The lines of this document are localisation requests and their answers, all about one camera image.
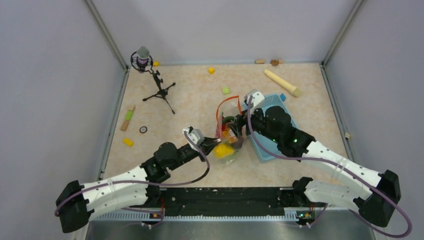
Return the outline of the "green toy cucumber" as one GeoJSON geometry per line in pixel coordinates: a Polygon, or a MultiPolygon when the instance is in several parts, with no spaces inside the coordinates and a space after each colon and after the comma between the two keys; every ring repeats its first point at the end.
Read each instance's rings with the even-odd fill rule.
{"type": "Polygon", "coordinates": [[[222,124],[225,125],[229,122],[233,122],[234,119],[235,119],[234,116],[225,116],[225,117],[222,118],[222,124]]]}

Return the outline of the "dark brown toy mushroom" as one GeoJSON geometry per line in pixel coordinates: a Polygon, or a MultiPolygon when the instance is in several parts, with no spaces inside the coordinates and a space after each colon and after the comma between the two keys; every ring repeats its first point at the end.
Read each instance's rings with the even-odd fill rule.
{"type": "Polygon", "coordinates": [[[244,139],[243,138],[238,138],[237,141],[232,142],[230,145],[232,148],[239,150],[242,148],[244,143],[244,139]]]}

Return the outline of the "clear orange-zip bag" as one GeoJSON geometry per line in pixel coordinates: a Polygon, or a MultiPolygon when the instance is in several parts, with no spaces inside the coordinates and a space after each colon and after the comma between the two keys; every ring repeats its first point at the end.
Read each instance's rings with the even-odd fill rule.
{"type": "Polygon", "coordinates": [[[215,112],[215,137],[220,143],[213,149],[217,162],[223,166],[229,165],[238,158],[245,136],[236,126],[236,116],[242,112],[240,97],[230,96],[217,106],[215,112]]]}

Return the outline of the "yellow toy lemon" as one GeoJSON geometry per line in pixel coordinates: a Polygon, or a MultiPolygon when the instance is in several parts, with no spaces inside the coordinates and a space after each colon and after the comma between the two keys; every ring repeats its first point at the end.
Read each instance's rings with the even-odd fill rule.
{"type": "Polygon", "coordinates": [[[234,152],[235,149],[227,143],[220,143],[213,149],[213,155],[217,159],[226,158],[232,155],[234,152]]]}

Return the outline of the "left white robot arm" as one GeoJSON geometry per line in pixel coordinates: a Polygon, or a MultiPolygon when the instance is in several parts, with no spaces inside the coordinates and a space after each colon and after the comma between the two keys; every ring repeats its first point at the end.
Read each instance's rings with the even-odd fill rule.
{"type": "Polygon", "coordinates": [[[219,138],[206,137],[200,143],[176,147],[172,142],[159,146],[153,156],[140,166],[119,175],[91,183],[69,182],[57,198],[54,215],[59,218],[63,233],[72,233],[97,217],[115,210],[133,206],[154,207],[160,202],[159,187],[173,171],[195,158],[206,163],[205,172],[175,186],[190,185],[204,179],[211,165],[208,154],[220,143],[219,138]]]}

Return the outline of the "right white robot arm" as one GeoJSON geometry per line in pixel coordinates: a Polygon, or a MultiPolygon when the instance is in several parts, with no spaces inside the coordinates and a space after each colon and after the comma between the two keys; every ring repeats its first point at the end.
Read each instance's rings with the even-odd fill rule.
{"type": "Polygon", "coordinates": [[[293,200],[299,206],[326,203],[345,207],[368,224],[387,227],[401,199],[399,177],[391,170],[378,172],[363,167],[324,146],[296,128],[280,106],[250,108],[226,125],[239,136],[259,134],[274,143],[283,160],[296,160],[327,173],[341,183],[329,184],[311,177],[293,182],[293,200]]]}

